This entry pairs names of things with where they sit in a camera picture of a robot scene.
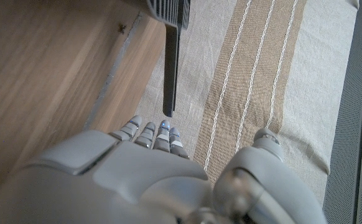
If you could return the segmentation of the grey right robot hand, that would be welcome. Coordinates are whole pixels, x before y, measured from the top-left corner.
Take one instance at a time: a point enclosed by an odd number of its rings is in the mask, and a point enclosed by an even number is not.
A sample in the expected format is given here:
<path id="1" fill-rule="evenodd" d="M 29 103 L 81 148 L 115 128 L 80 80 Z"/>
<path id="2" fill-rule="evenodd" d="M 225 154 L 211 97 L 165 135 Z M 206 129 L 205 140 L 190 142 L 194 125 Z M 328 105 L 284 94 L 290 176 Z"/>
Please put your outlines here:
<path id="1" fill-rule="evenodd" d="M 313 192 L 262 128 L 215 183 L 168 121 L 133 117 L 45 150 L 0 187 L 0 223 L 325 223 Z"/>

